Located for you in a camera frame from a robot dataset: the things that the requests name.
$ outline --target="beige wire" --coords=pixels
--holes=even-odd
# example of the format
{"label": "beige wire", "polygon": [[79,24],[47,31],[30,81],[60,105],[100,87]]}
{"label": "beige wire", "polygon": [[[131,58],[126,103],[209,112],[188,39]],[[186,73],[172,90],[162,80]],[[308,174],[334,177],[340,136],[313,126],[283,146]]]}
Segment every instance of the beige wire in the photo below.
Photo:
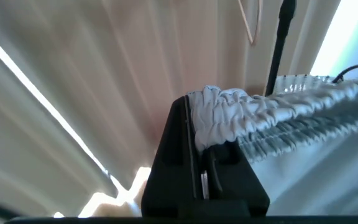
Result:
{"label": "beige wire", "polygon": [[251,46],[255,46],[257,41],[258,41],[259,32],[260,32],[260,17],[261,17],[261,14],[262,14],[262,0],[258,0],[258,15],[257,15],[257,20],[256,20],[256,28],[255,28],[254,36],[251,36],[251,31],[249,30],[247,17],[246,17],[246,14],[244,12],[244,8],[242,7],[241,0],[238,0],[238,3],[240,5],[240,10],[241,10],[242,18],[244,20],[244,24],[246,25],[246,32],[247,32],[247,35],[248,35],[249,44]]}

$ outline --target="gray fabric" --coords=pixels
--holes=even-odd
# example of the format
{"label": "gray fabric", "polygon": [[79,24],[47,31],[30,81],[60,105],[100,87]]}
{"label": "gray fabric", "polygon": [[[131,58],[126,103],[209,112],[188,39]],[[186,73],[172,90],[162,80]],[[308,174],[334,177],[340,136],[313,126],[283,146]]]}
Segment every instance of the gray fabric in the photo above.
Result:
{"label": "gray fabric", "polygon": [[249,162],[255,162],[356,132],[358,103],[346,109],[339,106],[313,117],[279,122],[269,129],[238,137],[237,141]]}

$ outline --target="bright light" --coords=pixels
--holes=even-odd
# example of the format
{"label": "bright light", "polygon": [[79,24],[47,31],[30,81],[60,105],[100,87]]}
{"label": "bright light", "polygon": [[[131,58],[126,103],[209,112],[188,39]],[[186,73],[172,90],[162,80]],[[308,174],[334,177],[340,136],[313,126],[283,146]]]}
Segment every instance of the bright light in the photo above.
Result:
{"label": "bright light", "polygon": [[333,67],[349,44],[357,25],[358,0],[342,0],[329,25],[310,75],[337,75],[332,74]]}
{"label": "bright light", "polygon": [[[56,110],[56,108],[41,94],[41,92],[35,87],[35,85],[24,75],[22,70],[13,62],[8,54],[0,46],[0,59],[5,65],[12,71],[12,73],[19,79],[19,81],[36,97],[36,99],[48,110],[48,112],[60,123],[60,125],[69,133],[69,135],[80,145],[82,150],[87,153],[90,158],[98,165],[98,167],[105,173],[108,171],[99,162],[99,160],[93,155],[91,150],[84,143],[82,138],[74,131],[74,129],[67,123],[63,116]],[[132,183],[131,189],[126,190],[121,183],[113,176],[110,175],[110,179],[118,189],[117,198],[110,197],[104,193],[95,193],[91,197],[91,200],[84,206],[78,217],[90,217],[94,211],[103,203],[110,205],[121,206],[124,202],[128,202],[133,205],[133,201],[142,184],[149,178],[151,168],[141,167],[136,173],[136,177]],[[55,218],[64,217],[60,212],[54,214]]]}

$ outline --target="white ruffled fabric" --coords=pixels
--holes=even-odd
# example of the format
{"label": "white ruffled fabric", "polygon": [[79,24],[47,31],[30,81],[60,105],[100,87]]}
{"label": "white ruffled fabric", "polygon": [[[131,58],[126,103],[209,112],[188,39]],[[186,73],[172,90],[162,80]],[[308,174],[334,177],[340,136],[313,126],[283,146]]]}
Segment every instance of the white ruffled fabric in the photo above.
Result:
{"label": "white ruffled fabric", "polygon": [[195,144],[199,152],[239,136],[262,131],[280,121],[311,116],[343,102],[358,100],[358,80],[322,85],[316,90],[249,96],[244,90],[205,86],[188,93]]}

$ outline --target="ceiling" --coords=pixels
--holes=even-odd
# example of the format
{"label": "ceiling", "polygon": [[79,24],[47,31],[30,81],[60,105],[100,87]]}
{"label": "ceiling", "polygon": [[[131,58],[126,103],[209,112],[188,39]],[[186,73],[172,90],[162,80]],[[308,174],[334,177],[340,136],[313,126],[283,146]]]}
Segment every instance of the ceiling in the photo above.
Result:
{"label": "ceiling", "polygon": [[[279,75],[310,72],[338,2],[298,1]],[[252,29],[257,1],[243,5]],[[175,99],[205,85],[263,94],[280,5],[264,1],[250,47],[236,0],[0,0],[0,45],[130,189],[151,166]],[[115,196],[74,140],[0,61],[0,191],[19,188],[0,202],[76,215],[95,192]]]}

